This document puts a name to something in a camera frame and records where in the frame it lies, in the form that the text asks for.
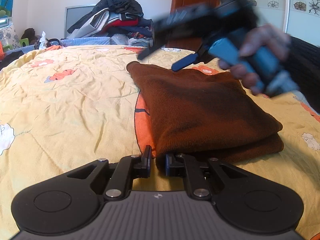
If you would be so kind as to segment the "brown knit sweater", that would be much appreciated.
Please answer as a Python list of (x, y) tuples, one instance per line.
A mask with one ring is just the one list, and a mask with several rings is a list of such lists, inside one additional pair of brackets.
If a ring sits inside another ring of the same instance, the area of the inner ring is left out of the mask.
[(228, 72), (207, 75), (131, 62), (127, 71), (140, 90), (150, 127), (156, 166), (167, 154), (217, 158), (228, 163), (281, 152), (282, 124), (263, 111)]

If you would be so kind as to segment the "pile of dark clothes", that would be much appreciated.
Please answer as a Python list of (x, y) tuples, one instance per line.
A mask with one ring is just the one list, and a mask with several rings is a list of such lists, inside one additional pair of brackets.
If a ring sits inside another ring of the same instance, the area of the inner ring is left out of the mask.
[(66, 31), (68, 39), (109, 37), (115, 44), (146, 47), (152, 43), (153, 21), (144, 18), (136, 0), (100, 0)]

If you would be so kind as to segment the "blue quilted blanket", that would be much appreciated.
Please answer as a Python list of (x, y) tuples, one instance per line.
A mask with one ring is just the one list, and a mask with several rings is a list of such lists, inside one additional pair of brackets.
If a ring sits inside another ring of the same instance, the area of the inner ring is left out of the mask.
[[(63, 47), (68, 46), (82, 46), (82, 45), (111, 45), (110, 37), (85, 37), (85, 38), (75, 38), (75, 39), (61, 39), (60, 45)], [(29, 45), (26, 47), (17, 48), (14, 50), (9, 50), (5, 53), (6, 56), (21, 51), (22, 53), (28, 53), (35, 50), (34, 45)]]

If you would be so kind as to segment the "white wardrobe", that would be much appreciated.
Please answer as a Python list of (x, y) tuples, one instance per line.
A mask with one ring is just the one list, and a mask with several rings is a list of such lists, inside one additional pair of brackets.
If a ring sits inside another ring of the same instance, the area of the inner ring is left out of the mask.
[(249, 0), (258, 25), (267, 23), (281, 31), (319, 46), (319, 0)]

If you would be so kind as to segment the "grey framed board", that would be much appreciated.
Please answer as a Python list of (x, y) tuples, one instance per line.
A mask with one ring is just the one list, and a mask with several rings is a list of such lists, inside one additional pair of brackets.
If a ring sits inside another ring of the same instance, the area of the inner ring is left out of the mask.
[(94, 8), (93, 4), (90, 5), (76, 5), (65, 8), (65, 20), (64, 20), (64, 38), (69, 35), (68, 29), (77, 22), (82, 16), (91, 12)]

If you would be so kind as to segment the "yellow floral bed quilt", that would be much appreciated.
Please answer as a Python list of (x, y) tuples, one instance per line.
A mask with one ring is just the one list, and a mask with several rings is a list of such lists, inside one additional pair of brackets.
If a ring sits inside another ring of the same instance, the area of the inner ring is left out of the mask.
[[(127, 71), (137, 48), (72, 46), (34, 50), (1, 70), (1, 239), (18, 232), (11, 202), (22, 189), (98, 158), (120, 158), (155, 146), (140, 90)], [(142, 64), (170, 69), (187, 55), (163, 49)], [(216, 61), (198, 64), (207, 75), (221, 73)], [(275, 99), (246, 94), (282, 124), (284, 148), (235, 163), (295, 190), (304, 202), (298, 232), (319, 234), (319, 114), (298, 96)]]

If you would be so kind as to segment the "green plastic stool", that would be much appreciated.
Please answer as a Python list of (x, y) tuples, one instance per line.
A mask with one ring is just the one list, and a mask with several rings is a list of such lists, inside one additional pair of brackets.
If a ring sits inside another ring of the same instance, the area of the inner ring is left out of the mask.
[(28, 38), (23, 38), (21, 40), (19, 40), (21, 47), (27, 47), (29, 46), (29, 39)]

